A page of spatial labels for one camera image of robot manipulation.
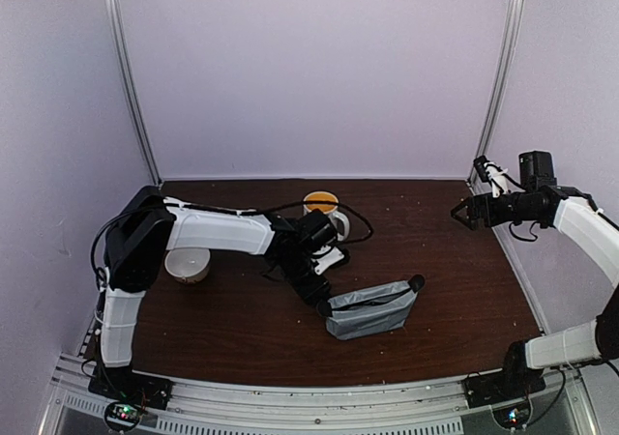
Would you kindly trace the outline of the grey zipper pouch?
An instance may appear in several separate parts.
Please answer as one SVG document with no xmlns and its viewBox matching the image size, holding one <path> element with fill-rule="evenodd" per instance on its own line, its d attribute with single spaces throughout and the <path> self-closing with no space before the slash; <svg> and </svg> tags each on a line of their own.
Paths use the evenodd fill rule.
<svg viewBox="0 0 619 435">
<path fill-rule="evenodd" d="M 352 291 L 320 301 L 327 332 L 346 341 L 402 328 L 426 284 L 423 275 Z"/>
</svg>

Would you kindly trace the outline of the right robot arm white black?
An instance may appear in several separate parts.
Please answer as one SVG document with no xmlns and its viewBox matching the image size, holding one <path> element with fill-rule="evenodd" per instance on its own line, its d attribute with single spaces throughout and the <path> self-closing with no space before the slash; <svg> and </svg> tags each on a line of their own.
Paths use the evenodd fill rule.
<svg viewBox="0 0 619 435">
<path fill-rule="evenodd" d="M 518 156 L 519 180 L 485 156 L 473 161 L 490 191 L 463 199 L 451 217 L 470 230 L 524 222 L 554 229 L 569 239 L 605 275 L 613 288 L 603 311 L 589 322 L 510 345 L 496 389 L 513 398 L 546 368 L 603 363 L 618 358 L 618 224 L 607 217 L 589 193 L 560 186 L 552 154 Z"/>
</svg>

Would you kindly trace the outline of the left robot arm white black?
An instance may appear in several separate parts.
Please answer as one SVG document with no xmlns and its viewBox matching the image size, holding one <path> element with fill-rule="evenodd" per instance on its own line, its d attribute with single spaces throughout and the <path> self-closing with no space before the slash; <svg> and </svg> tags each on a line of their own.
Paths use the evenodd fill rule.
<svg viewBox="0 0 619 435">
<path fill-rule="evenodd" d="M 103 261 L 91 264 L 103 296 L 99 369 L 103 386 L 119 400 L 133 398 L 139 381 L 132 372 L 133 334 L 146 291 L 159 276 L 163 258 L 180 249 L 243 252 L 265 258 L 305 304 L 329 299 L 325 272 L 344 262 L 339 235 L 318 210 L 284 217 L 281 209 L 237 210 L 201 206 L 142 188 L 95 240 Z"/>
</svg>

